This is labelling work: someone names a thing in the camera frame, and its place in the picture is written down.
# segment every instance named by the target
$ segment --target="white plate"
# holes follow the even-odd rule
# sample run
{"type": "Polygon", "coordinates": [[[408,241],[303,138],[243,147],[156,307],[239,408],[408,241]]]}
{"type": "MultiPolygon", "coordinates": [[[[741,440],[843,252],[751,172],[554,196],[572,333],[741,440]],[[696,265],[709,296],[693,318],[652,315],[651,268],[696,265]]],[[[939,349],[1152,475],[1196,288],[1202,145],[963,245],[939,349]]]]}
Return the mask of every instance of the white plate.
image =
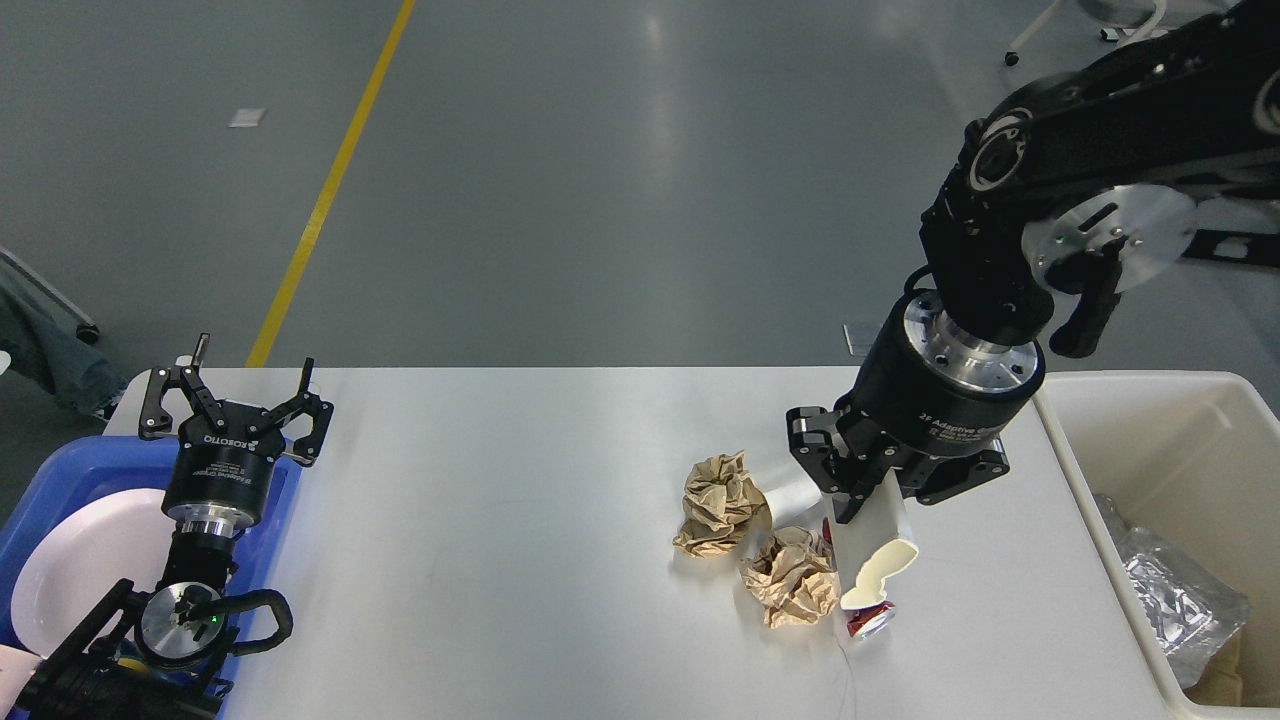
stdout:
{"type": "Polygon", "coordinates": [[[174,528],[160,511],[161,500],[164,491],[151,488],[109,495],[73,512],[36,546],[10,603],[13,629],[27,650],[49,657],[120,578],[137,589],[155,588],[174,528]]]}

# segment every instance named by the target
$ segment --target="yellow floor line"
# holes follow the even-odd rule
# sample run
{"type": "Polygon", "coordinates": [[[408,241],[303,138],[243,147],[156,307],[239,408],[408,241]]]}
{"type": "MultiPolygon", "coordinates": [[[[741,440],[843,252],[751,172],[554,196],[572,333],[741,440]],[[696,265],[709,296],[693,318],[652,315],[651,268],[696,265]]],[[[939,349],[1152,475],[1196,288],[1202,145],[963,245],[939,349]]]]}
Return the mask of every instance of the yellow floor line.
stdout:
{"type": "Polygon", "coordinates": [[[325,178],[324,187],[320,188],[320,196],[316,197],[316,205],[311,210],[311,218],[307,219],[307,227],[302,231],[302,237],[293,251],[293,259],[289,260],[288,269],[284,270],[284,279],[280,281],[280,287],[275,291],[275,300],[271,301],[271,307],[266,311],[262,328],[257,331],[253,350],[250,351],[248,360],[244,361],[246,368],[261,368],[266,365],[266,357],[271,354],[271,346],[275,345],[275,336],[280,333],[284,315],[289,311],[289,304],[293,302],[293,293],[298,290],[302,272],[307,269],[311,250],[316,246],[316,238],[320,237],[320,229],[329,215],[329,208],[333,205],[334,196],[338,195],[342,176],[347,173],[347,165],[356,151],[356,143],[360,142],[360,133],[365,131],[365,120],[369,119],[369,111],[374,108],[374,100],[378,99],[378,90],[383,86],[387,67],[392,63],[392,55],[396,54],[396,46],[399,45],[401,35],[403,35],[404,26],[408,23],[408,15],[413,12],[413,3],[415,0],[403,0],[401,3],[399,13],[392,24],[392,32],[387,36],[387,42],[383,44],[383,51],[378,55],[374,72],[369,76],[369,83],[365,85],[365,94],[360,99],[360,105],[356,106],[356,114],[352,115],[351,124],[347,126],[347,135],[342,138],[342,146],[338,147],[338,156],[333,159],[333,167],[329,168],[329,177],[325,178]]]}

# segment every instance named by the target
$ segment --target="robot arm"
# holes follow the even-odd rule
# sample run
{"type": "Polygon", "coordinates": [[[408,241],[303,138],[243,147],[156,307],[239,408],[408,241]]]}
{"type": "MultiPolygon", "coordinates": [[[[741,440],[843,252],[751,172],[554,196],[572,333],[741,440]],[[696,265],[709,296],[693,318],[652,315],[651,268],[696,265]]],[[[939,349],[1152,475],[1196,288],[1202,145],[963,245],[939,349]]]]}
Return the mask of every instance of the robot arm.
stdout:
{"type": "Polygon", "coordinates": [[[310,357],[297,393],[275,409],[218,400],[200,377],[207,343],[201,334],[187,365],[151,370],[138,419],[138,437],[157,439],[173,429],[161,406],[168,392],[182,392],[192,410],[178,427],[161,503],[175,524],[161,579],[154,589],[119,580],[37,667],[18,698],[33,720],[212,719],[230,691],[219,678],[227,659],[271,650],[293,632],[279,592],[228,596],[233,553],[241,534],[262,520],[276,460],[310,466],[320,454],[333,404],[310,391],[310,357]],[[311,418],[311,430],[291,445],[282,430],[300,415],[311,418]],[[238,639],[236,618],[257,609],[271,612],[275,630],[238,639]]]}
{"type": "Polygon", "coordinates": [[[884,478],[936,503],[1009,471],[998,433],[1050,347],[1093,352],[1120,295],[1175,261],[1197,202],[1280,197],[1280,4],[1245,0],[1014,92],[965,128],[922,217],[928,265],[854,388],[787,413],[792,456],[849,523],[884,478]],[[932,275],[936,290],[916,290],[932,275]]]}

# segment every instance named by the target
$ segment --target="crumpled brown paper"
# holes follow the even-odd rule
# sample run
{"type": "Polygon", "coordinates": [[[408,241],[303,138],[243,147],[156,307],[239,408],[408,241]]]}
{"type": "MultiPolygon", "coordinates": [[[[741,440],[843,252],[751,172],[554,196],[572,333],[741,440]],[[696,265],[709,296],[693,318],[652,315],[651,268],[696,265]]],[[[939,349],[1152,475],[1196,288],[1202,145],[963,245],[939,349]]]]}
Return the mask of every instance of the crumpled brown paper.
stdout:
{"type": "Polygon", "coordinates": [[[684,553],[724,555],[742,539],[751,518],[764,507],[764,495],[755,489],[745,457],[746,451],[714,455],[689,473],[684,500],[687,520],[671,541],[684,553]]]}
{"type": "Polygon", "coordinates": [[[764,606],[764,624],[813,625],[840,602],[836,570],[824,546],[804,528],[782,528],[742,560],[742,584],[764,606]]]}

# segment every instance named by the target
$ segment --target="caster wheel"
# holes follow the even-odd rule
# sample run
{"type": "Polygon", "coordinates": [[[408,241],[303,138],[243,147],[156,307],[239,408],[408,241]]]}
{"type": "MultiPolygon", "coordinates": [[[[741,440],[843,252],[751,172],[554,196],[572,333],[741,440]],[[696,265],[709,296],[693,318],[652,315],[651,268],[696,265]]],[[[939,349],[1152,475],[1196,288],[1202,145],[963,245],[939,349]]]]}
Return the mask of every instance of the caster wheel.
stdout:
{"type": "Polygon", "coordinates": [[[101,334],[97,325],[76,325],[76,340],[84,345],[93,345],[101,334]]]}

